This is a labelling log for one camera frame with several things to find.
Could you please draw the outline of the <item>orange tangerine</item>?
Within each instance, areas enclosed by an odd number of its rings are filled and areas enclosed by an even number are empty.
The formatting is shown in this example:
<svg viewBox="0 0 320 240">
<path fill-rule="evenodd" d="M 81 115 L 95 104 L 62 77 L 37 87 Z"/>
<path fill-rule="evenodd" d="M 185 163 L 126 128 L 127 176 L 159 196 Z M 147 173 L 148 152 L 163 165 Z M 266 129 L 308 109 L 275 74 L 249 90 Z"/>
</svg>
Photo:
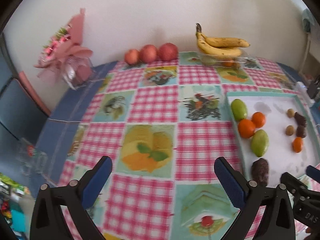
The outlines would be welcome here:
<svg viewBox="0 0 320 240">
<path fill-rule="evenodd" d="M 261 112 L 255 112 L 252 115 L 251 121 L 255 124 L 256 128 L 261 128 L 266 123 L 266 116 Z"/>
<path fill-rule="evenodd" d="M 299 153 L 303 149 L 303 138 L 296 137 L 292 142 L 292 149 L 295 153 Z"/>
<path fill-rule="evenodd" d="M 252 137 L 255 132 L 255 128 L 256 126 L 254 122 L 248 119 L 242 119 L 238 123 L 238 131 L 239 131 L 240 137 L 244 139 L 248 139 Z"/>
</svg>

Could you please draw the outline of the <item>dark brown wrinkled date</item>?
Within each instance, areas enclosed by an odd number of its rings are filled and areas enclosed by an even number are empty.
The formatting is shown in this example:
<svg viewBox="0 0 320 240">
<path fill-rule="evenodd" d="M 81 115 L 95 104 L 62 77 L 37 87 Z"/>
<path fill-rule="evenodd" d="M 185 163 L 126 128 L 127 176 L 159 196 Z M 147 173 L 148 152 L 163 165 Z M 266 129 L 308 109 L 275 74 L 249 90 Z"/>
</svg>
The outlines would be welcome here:
<svg viewBox="0 0 320 240">
<path fill-rule="evenodd" d="M 259 186 L 267 186 L 269 180 L 269 164 L 264 158 L 256 160 L 251 167 L 252 179 L 257 182 Z"/>
</svg>

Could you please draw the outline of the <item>brown kiwi fruit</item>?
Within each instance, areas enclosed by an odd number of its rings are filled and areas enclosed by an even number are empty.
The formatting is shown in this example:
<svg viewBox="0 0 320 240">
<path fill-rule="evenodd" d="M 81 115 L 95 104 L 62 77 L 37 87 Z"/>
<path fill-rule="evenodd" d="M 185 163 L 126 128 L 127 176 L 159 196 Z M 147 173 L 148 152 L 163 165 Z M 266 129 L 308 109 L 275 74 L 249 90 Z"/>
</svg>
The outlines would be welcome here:
<svg viewBox="0 0 320 240">
<path fill-rule="evenodd" d="M 295 128 L 292 125 L 289 125 L 285 129 L 285 134 L 288 136 L 292 136 L 295 133 Z"/>
</svg>

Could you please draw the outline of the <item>white tray teal rim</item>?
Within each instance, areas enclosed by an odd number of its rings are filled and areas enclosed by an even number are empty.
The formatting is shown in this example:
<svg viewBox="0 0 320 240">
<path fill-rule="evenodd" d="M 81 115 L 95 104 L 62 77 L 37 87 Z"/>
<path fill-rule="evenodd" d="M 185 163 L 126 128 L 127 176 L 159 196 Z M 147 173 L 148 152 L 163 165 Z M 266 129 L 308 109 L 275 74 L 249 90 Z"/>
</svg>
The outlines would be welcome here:
<svg viewBox="0 0 320 240">
<path fill-rule="evenodd" d="M 250 180 L 252 178 L 251 167 L 253 162 L 258 160 L 258 157 L 251 150 L 251 140 L 240 137 L 238 123 L 231 110 L 231 103 L 235 99 L 240 99 L 245 103 L 249 118 L 255 112 L 264 113 L 266 116 L 266 124 L 262 129 L 268 135 L 269 146 L 263 158 L 269 164 L 269 187 L 275 187 L 279 184 L 280 176 L 284 172 L 289 172 L 296 178 L 300 178 L 305 174 L 307 166 L 316 167 L 319 164 L 317 131 L 297 95 L 271 92 L 228 92 L 226 94 L 226 106 L 235 130 L 238 155 L 246 179 Z M 286 115 L 289 108 L 297 111 L 307 120 L 306 137 L 303 139 L 303 148 L 300 153 L 295 153 L 292 149 L 295 136 L 285 134 L 287 126 L 297 126 L 295 119 Z"/>
</svg>

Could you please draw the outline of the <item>clear glass beer mug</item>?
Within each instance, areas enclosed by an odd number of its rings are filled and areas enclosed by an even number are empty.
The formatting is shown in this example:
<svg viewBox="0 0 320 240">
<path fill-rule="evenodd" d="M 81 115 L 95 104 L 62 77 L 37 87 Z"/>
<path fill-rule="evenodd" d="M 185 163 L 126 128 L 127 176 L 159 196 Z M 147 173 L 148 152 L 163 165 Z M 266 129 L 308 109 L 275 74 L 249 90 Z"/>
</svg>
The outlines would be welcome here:
<svg viewBox="0 0 320 240">
<path fill-rule="evenodd" d="M 35 146 L 22 138 L 18 142 L 17 160 L 21 163 L 21 173 L 29 177 L 32 173 L 42 174 L 48 159 L 46 153 L 39 151 Z"/>
</svg>

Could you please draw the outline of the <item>green oval jujube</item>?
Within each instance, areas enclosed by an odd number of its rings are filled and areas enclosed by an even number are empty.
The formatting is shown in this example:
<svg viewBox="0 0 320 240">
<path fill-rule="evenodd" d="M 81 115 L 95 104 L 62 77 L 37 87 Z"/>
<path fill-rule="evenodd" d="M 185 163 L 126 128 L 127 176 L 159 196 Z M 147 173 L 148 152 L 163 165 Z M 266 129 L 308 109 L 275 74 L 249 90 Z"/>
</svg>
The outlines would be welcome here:
<svg viewBox="0 0 320 240">
<path fill-rule="evenodd" d="M 251 150 L 256 157 L 262 157 L 269 147 L 269 137 L 263 130 L 257 130 L 251 140 Z"/>
</svg>

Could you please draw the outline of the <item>small tan longan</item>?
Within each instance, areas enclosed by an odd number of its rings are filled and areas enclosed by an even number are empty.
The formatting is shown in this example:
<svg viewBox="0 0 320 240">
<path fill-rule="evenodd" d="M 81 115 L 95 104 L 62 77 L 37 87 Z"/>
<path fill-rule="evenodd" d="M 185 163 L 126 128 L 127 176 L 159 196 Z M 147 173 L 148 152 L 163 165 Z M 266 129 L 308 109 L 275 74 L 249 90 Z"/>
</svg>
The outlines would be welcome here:
<svg viewBox="0 0 320 240">
<path fill-rule="evenodd" d="M 295 116 L 295 110 L 292 108 L 289 108 L 286 114 L 289 118 L 293 118 Z"/>
</svg>

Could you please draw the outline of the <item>blue underlying tablecloth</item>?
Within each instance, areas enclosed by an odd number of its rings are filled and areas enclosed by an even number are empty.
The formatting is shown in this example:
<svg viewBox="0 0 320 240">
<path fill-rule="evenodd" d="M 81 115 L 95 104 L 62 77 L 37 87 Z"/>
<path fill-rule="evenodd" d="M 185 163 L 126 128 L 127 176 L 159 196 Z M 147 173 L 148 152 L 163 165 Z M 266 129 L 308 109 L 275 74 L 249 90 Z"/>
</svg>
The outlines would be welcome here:
<svg viewBox="0 0 320 240">
<path fill-rule="evenodd" d="M 46 119 L 37 141 L 31 142 L 37 150 L 48 156 L 42 174 L 32 173 L 29 177 L 22 175 L 27 180 L 25 185 L 33 198 L 36 198 L 42 184 L 59 184 L 76 131 L 80 123 L 85 122 L 84 115 L 88 114 L 91 102 L 98 98 L 96 94 L 100 86 L 116 64 L 113 61 L 95 67 L 92 82 L 77 90 L 67 90 L 51 116 Z"/>
</svg>

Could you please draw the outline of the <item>black power adapter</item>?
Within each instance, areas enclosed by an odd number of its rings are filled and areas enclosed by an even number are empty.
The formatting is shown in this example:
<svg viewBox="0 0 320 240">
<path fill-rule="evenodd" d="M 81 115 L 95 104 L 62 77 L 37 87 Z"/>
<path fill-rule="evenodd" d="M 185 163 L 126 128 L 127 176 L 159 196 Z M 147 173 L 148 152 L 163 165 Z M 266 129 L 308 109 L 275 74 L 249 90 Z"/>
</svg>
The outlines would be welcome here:
<svg viewBox="0 0 320 240">
<path fill-rule="evenodd" d="M 311 81 L 306 92 L 310 99 L 315 99 L 319 93 L 319 81 Z"/>
</svg>

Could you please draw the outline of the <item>white power strip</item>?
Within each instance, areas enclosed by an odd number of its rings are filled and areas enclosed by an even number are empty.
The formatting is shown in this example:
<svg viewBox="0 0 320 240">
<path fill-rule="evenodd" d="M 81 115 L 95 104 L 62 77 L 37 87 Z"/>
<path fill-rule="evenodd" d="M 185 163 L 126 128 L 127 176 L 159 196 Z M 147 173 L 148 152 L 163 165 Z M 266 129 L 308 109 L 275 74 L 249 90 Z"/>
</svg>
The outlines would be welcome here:
<svg viewBox="0 0 320 240">
<path fill-rule="evenodd" d="M 308 105 L 309 108 L 311 108 L 315 101 L 313 99 L 310 98 L 310 96 L 307 93 L 307 87 L 306 85 L 304 85 L 304 83 L 298 81 L 296 82 L 296 90 L 300 92 L 300 94 L 302 95 L 304 101 L 306 102 L 306 104 Z"/>
</svg>

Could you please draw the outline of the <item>green round jujube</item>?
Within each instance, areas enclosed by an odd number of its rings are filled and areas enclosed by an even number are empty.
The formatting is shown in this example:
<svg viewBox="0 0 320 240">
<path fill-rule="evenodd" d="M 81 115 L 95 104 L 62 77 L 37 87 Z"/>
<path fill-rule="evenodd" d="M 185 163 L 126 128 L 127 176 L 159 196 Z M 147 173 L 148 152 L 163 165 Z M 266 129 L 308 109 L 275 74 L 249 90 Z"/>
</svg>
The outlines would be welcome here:
<svg viewBox="0 0 320 240">
<path fill-rule="evenodd" d="M 242 100 L 234 99 L 231 103 L 231 110 L 237 122 L 247 118 L 247 106 Z"/>
</svg>

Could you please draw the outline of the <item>white shelf unit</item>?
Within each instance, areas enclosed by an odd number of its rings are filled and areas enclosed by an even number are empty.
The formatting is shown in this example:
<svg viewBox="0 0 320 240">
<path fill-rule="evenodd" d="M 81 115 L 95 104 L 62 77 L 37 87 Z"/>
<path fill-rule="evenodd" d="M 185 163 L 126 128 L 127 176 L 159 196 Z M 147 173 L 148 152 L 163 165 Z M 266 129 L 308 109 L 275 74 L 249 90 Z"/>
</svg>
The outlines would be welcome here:
<svg viewBox="0 0 320 240">
<path fill-rule="evenodd" d="M 299 74 L 310 82 L 319 74 L 319 23 L 309 9 L 302 12 L 302 29 L 306 33 L 306 46 Z"/>
</svg>

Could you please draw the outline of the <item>pink checkered fruit tablecloth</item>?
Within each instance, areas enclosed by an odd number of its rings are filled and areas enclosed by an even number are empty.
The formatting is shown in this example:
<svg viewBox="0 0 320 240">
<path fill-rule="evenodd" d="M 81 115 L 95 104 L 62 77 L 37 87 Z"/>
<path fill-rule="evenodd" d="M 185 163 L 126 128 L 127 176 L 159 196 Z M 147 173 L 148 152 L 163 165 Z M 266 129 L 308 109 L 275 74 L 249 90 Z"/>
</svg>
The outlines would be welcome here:
<svg viewBox="0 0 320 240">
<path fill-rule="evenodd" d="M 244 170 L 229 92 L 273 92 L 284 121 L 296 95 L 280 65 L 262 58 L 240 69 L 203 66 L 196 52 L 136 69 L 117 63 L 80 120 L 59 185 L 107 155 L 113 172 L 88 210 L 106 239 L 220 239 L 238 210 L 214 161 Z"/>
</svg>

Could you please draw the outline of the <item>clear plastic fruit container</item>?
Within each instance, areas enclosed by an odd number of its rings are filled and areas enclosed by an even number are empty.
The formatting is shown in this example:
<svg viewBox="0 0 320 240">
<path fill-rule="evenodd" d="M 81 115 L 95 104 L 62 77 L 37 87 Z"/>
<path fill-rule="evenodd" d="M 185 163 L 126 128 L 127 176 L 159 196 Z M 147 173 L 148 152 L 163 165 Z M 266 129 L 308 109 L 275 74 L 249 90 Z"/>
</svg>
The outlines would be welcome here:
<svg viewBox="0 0 320 240">
<path fill-rule="evenodd" d="M 244 64 L 249 56 L 245 51 L 241 51 L 240 56 L 217 56 L 217 55 L 209 55 L 204 54 L 199 51 L 198 53 L 199 59 L 205 66 L 221 66 L 221 67 L 229 67 L 233 69 L 239 69 L 242 64 Z"/>
</svg>

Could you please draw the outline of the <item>yellow banana bunch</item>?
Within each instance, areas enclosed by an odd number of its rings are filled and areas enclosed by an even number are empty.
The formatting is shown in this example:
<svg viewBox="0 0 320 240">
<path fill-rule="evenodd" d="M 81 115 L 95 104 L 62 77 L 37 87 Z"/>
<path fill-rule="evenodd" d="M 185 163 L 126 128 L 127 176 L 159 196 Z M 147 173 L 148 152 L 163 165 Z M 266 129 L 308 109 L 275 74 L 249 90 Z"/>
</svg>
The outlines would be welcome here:
<svg viewBox="0 0 320 240">
<path fill-rule="evenodd" d="M 232 59 L 242 55 L 242 48 L 248 48 L 249 42 L 234 37 L 208 37 L 202 32 L 202 27 L 196 23 L 196 44 L 200 52 L 217 57 Z"/>
</svg>

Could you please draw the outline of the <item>pink wrapped flower bouquet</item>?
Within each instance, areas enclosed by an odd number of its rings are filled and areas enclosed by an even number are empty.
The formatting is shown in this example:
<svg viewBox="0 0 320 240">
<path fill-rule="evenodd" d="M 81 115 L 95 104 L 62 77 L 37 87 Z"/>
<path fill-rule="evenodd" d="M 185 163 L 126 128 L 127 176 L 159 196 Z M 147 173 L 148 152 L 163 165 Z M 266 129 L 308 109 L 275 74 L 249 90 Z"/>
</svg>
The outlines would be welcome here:
<svg viewBox="0 0 320 240">
<path fill-rule="evenodd" d="M 55 84 L 64 80 L 76 90 L 92 76 L 90 57 L 93 51 L 82 45 L 85 12 L 81 8 L 44 46 L 34 66 L 41 70 L 37 77 L 42 81 Z"/>
</svg>

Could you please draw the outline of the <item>left red apple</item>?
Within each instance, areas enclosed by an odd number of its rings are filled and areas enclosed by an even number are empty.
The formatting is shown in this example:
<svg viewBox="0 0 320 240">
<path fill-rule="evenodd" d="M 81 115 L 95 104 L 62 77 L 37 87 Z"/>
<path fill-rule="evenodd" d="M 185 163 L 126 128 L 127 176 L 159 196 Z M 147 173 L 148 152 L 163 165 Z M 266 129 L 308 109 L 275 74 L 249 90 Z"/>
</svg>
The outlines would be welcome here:
<svg viewBox="0 0 320 240">
<path fill-rule="evenodd" d="M 124 61 L 128 64 L 128 65 L 134 65 L 137 64 L 139 62 L 140 58 L 139 58 L 139 51 L 136 49 L 130 49 L 128 50 L 125 55 L 124 55 Z"/>
</svg>

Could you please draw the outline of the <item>red apple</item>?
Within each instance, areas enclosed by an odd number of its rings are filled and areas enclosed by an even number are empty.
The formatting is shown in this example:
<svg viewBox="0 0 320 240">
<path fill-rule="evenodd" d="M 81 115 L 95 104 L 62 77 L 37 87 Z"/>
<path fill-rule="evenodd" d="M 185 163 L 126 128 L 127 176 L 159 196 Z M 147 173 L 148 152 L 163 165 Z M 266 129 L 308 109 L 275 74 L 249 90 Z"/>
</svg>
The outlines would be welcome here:
<svg viewBox="0 0 320 240">
<path fill-rule="evenodd" d="M 140 58 L 139 58 L 139 51 L 136 49 L 130 49 L 128 50 L 125 55 L 124 55 L 124 61 L 128 64 L 128 65 L 134 65 L 137 64 L 139 62 Z"/>
<path fill-rule="evenodd" d="M 158 57 L 162 61 L 172 61 L 178 57 L 178 47 L 173 43 L 165 43 L 158 49 Z"/>
<path fill-rule="evenodd" d="M 157 48 L 154 45 L 145 45 L 139 52 L 139 59 L 144 63 L 151 63 L 157 59 Z"/>
</svg>

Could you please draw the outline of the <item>middle red apple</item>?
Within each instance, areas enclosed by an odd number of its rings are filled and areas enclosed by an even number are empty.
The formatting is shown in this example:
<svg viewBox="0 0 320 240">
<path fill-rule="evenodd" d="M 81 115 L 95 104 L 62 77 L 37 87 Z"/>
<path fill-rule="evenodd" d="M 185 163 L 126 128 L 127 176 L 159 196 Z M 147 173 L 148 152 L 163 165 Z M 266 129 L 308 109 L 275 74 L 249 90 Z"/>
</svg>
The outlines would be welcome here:
<svg viewBox="0 0 320 240">
<path fill-rule="evenodd" d="M 145 45 L 139 52 L 139 59 L 144 63 L 151 63 L 157 59 L 157 48 L 154 45 Z"/>
</svg>

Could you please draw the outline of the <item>right red apple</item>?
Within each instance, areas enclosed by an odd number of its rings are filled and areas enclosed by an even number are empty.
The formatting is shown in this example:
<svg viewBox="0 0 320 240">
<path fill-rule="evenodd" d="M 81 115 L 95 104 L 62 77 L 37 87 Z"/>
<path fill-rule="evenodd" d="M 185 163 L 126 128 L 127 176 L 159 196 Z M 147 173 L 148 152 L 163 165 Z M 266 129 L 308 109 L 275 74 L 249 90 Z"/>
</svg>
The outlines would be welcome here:
<svg viewBox="0 0 320 240">
<path fill-rule="evenodd" d="M 173 43 L 165 43 L 158 49 L 158 57 L 162 61 L 172 61 L 178 57 L 178 47 Z"/>
</svg>

